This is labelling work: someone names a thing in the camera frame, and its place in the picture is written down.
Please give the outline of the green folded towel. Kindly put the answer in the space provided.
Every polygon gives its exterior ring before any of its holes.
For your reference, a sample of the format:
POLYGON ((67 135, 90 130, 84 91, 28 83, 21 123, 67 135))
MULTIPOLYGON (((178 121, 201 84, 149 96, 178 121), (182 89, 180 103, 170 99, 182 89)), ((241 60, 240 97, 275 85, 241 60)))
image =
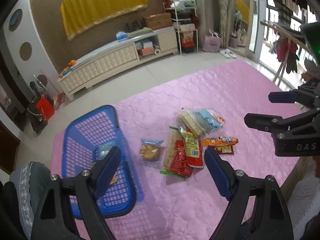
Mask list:
POLYGON ((128 32, 126 34, 127 34, 127 38, 134 38, 134 37, 141 36, 141 35, 148 34, 148 33, 152 33, 152 32, 153 32, 153 30, 151 28, 144 27, 142 29, 128 32))

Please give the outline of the pink quilted table cover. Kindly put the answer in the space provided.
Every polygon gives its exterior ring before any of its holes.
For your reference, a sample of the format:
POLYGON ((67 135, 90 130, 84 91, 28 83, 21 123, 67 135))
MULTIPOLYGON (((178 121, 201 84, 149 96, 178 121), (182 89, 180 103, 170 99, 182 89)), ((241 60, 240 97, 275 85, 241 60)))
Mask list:
POLYGON ((121 77, 87 92, 67 106, 70 120, 103 105, 113 105, 127 140, 127 157, 135 169, 143 199, 125 216, 107 220, 117 239, 208 239, 217 226, 227 200, 220 196, 209 171, 194 169, 190 178, 161 174, 162 163, 144 164, 142 139, 160 140, 166 146, 170 128, 183 111, 213 110, 225 119, 219 136, 236 137, 234 153, 223 158, 249 176, 273 175, 283 184, 297 158, 277 157, 269 133, 248 128, 247 113, 280 115, 299 113, 291 104, 270 103, 277 86, 245 61, 214 66, 144 90, 144 80, 121 77))

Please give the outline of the black bag on floor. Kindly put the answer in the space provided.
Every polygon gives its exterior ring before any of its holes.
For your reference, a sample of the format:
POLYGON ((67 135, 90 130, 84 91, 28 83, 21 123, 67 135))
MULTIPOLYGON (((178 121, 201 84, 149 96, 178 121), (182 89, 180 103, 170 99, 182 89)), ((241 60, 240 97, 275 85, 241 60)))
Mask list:
POLYGON ((34 132, 39 135, 48 125, 48 121, 44 120, 40 111, 31 103, 27 108, 27 116, 30 120, 34 132))

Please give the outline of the blue plastic basket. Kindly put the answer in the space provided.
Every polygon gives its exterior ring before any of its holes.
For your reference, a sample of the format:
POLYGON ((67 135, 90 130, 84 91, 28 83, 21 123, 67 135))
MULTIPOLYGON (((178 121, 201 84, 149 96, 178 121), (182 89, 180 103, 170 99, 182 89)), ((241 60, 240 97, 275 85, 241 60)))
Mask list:
POLYGON ((90 170, 103 160, 112 147, 121 150, 121 161, 115 172, 116 182, 97 199, 104 218, 128 214, 137 199, 137 189, 130 168, 129 148, 120 129, 116 109, 101 106, 71 122, 65 130, 62 148, 62 178, 90 170))

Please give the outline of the cardboard box on cabinet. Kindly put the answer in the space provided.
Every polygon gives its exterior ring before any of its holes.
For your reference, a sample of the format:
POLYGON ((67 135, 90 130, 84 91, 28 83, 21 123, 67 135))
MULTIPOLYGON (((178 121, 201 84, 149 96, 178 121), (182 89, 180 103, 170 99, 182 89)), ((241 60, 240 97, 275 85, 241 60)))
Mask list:
POLYGON ((145 26, 152 29, 162 29, 172 26, 171 14, 166 12, 163 14, 155 14, 144 17, 145 26))

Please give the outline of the red konjac snack bag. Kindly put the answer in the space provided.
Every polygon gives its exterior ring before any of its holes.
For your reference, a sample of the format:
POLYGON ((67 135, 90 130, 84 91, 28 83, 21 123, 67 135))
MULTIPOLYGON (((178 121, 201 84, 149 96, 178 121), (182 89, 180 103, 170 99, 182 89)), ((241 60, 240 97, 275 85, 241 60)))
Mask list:
POLYGON ((172 162, 170 172, 183 177, 190 177, 194 168, 204 168, 203 157, 198 158, 187 156, 183 140, 175 142, 175 156, 172 162))

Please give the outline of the blue cracker bag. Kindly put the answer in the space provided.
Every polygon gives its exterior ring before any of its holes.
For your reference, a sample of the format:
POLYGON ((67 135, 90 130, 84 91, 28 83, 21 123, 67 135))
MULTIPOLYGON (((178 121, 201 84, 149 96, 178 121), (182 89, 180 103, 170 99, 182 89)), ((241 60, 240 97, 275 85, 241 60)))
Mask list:
POLYGON ((193 119, 201 127, 205 134, 210 134, 223 128, 225 119, 215 110, 195 110, 192 111, 193 119))

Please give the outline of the purple yellow snack packet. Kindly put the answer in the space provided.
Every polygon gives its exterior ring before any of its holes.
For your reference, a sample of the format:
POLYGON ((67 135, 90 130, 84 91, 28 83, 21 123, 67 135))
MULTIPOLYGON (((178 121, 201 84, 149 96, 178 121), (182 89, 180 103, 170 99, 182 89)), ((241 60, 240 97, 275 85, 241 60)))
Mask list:
POLYGON ((215 147, 214 150, 216 150, 219 155, 234 154, 233 146, 219 146, 219 147, 215 147))

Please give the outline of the yellow red snack packet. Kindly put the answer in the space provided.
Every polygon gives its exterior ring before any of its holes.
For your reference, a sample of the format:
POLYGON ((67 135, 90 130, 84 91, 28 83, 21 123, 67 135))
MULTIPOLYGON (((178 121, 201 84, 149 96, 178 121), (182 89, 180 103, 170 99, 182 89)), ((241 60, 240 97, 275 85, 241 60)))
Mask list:
POLYGON ((203 150, 198 138, 182 121, 178 123, 178 130, 184 140, 185 154, 189 166, 203 168, 203 150))

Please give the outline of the white metal shelf rack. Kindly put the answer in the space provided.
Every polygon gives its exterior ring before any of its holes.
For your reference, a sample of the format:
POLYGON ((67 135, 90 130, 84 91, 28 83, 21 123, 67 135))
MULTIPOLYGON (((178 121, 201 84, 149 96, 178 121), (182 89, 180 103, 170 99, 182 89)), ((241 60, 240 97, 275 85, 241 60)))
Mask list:
POLYGON ((171 14, 178 51, 188 54, 199 50, 199 19, 195 0, 163 0, 165 12, 171 14))

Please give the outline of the cream tv cabinet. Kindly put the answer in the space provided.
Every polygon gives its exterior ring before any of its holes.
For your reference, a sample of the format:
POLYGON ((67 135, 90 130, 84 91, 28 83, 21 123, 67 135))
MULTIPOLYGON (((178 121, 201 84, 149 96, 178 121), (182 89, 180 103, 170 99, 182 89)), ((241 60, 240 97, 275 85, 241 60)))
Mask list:
POLYGON ((83 88, 90 89, 129 69, 177 53, 175 29, 162 28, 128 40, 113 41, 86 54, 76 60, 57 83, 73 100, 73 95, 83 88))

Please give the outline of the green-edged cracker pack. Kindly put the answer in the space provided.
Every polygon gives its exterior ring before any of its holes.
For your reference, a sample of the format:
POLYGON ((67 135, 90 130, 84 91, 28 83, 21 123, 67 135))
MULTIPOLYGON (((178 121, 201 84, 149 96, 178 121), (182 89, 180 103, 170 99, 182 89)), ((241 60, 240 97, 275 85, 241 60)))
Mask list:
POLYGON ((163 164, 162 164, 162 168, 160 169, 160 174, 186 178, 186 177, 179 176, 178 174, 174 174, 174 173, 170 172, 170 168, 171 168, 171 165, 174 160, 175 153, 176 153, 175 142, 176 142, 176 140, 183 140, 183 138, 180 135, 180 133, 176 127, 170 126, 169 131, 170 131, 170 134, 168 137, 167 147, 166 147, 165 154, 163 157, 163 164))

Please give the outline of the white slippers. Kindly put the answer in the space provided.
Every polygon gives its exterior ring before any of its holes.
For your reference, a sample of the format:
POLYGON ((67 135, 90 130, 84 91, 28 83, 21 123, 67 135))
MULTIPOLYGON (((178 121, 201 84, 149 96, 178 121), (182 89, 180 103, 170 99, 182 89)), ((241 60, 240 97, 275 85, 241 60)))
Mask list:
POLYGON ((229 49, 220 49, 219 53, 227 59, 236 59, 236 55, 229 49))

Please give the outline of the clear soda cracker pack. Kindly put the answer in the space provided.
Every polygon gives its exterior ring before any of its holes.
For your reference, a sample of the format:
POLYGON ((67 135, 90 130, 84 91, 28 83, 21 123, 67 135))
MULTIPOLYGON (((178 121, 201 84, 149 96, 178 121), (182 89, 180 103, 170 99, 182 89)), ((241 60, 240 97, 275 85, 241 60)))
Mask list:
POLYGON ((196 137, 200 138, 204 135, 204 128, 196 121, 192 111, 182 111, 178 118, 196 137))

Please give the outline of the orange snack bag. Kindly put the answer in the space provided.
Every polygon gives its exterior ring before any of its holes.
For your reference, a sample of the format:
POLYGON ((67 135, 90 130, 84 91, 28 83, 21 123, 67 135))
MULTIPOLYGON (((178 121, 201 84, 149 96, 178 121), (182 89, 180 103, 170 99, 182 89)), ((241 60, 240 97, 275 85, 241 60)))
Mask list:
POLYGON ((236 137, 212 137, 202 139, 202 144, 206 147, 223 147, 223 146, 233 146, 239 142, 236 137))

